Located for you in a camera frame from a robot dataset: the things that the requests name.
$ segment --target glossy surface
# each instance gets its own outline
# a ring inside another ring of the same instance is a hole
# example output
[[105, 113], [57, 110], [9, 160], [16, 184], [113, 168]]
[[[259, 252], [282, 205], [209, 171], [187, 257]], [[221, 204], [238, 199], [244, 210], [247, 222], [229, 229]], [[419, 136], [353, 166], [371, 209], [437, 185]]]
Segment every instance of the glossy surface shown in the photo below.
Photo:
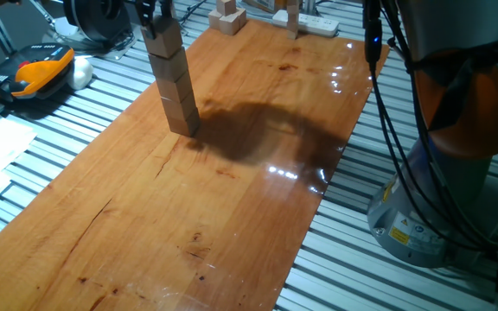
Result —
[[271, 309], [369, 94], [362, 49], [205, 32], [195, 138], [152, 85], [0, 233], [0, 310]]

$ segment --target wooden cube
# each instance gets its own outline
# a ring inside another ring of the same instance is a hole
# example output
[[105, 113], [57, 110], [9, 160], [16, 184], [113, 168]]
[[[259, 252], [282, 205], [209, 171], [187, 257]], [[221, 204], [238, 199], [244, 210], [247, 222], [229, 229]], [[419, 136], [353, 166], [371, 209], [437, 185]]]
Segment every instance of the wooden cube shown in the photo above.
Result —
[[287, 14], [299, 13], [299, 0], [287, 0], [286, 10]]
[[223, 16], [229, 16], [236, 12], [235, 0], [216, 0], [216, 10]]
[[145, 47], [149, 54], [169, 58], [182, 47], [180, 24], [174, 18], [158, 16], [153, 20], [155, 39], [144, 34]]
[[208, 26], [211, 29], [217, 29], [220, 30], [220, 18], [222, 17], [222, 14], [219, 13], [217, 10], [212, 10], [210, 13], [208, 13]]
[[288, 30], [287, 31], [287, 38], [295, 40], [297, 38], [297, 32]]
[[220, 32], [224, 35], [235, 35], [239, 30], [239, 16], [231, 14], [220, 18]]
[[297, 14], [299, 13], [299, 4], [297, 5], [287, 5], [287, 14]]
[[288, 14], [286, 28], [290, 31], [297, 32], [299, 30], [299, 14]]
[[174, 82], [188, 71], [188, 59], [186, 58], [186, 50], [184, 48], [180, 48], [169, 59], [149, 54], [149, 61], [155, 79]]
[[196, 109], [195, 96], [192, 92], [181, 103], [167, 98], [161, 98], [161, 100], [163, 101], [166, 118], [186, 120], [191, 115], [191, 112]]
[[171, 132], [184, 136], [193, 136], [201, 124], [197, 108], [195, 108], [185, 120], [174, 119], [171, 117], [167, 117], [167, 120], [169, 121], [169, 128]]
[[237, 8], [237, 10], [235, 14], [239, 16], [239, 29], [241, 29], [247, 23], [247, 11], [242, 8]]
[[159, 88], [161, 97], [168, 98], [176, 103], [181, 102], [193, 91], [189, 70], [174, 82], [166, 79], [157, 79], [156, 86]]

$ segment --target wooden tabletop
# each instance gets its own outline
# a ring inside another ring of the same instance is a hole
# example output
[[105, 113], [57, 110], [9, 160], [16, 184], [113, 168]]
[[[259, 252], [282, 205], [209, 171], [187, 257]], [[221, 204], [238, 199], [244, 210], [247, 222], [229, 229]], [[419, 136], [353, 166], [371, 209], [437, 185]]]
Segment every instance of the wooden tabletop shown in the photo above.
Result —
[[370, 93], [363, 43], [251, 20], [187, 54], [195, 138], [151, 85], [0, 233], [0, 310], [274, 306]]

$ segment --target power strip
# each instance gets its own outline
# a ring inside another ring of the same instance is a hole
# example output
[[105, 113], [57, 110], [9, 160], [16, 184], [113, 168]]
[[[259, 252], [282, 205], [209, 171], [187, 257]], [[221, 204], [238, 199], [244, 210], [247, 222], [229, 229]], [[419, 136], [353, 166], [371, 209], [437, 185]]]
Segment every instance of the power strip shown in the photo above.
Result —
[[[285, 28], [287, 25], [287, 11], [279, 10], [272, 17], [272, 25]], [[308, 16], [299, 13], [299, 30], [313, 35], [333, 37], [337, 31], [338, 22], [317, 16]]]

